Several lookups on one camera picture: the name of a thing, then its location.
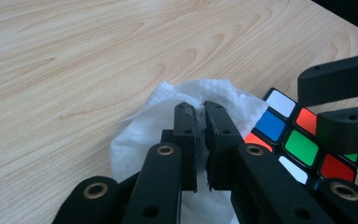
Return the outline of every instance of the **table surface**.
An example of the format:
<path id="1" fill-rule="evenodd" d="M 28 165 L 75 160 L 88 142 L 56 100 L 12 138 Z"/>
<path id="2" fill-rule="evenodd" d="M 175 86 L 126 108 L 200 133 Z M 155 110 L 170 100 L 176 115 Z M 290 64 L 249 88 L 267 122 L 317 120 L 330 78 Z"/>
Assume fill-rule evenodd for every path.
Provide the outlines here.
<path id="1" fill-rule="evenodd" d="M 296 99 L 306 68 L 357 55 L 358 28 L 311 1 L 0 1 L 0 223 L 50 223 L 112 176 L 114 129 L 164 80 Z"/>

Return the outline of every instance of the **white tissue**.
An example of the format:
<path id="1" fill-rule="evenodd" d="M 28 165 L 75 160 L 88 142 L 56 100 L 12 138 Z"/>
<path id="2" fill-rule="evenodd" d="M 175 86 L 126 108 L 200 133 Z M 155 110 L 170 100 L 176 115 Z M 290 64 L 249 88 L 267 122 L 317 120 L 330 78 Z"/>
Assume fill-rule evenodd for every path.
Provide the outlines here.
<path id="1" fill-rule="evenodd" d="M 117 137 L 110 145 L 114 179 L 121 182 L 141 170 L 147 150 L 159 143 L 162 130 L 173 128 L 176 105 L 182 102 L 193 105 L 198 122 L 204 127 L 205 101 L 224 106 L 242 137 L 252 130 L 268 107 L 266 102 L 236 89 L 227 79 L 202 79 L 175 86 L 163 82 L 151 93 L 144 108 L 117 127 Z M 203 150 L 198 161 L 206 162 L 208 152 Z M 238 223 L 229 193 L 209 191 L 204 162 L 200 162 L 203 169 L 198 167 L 198 192 L 182 194 L 181 223 Z"/>

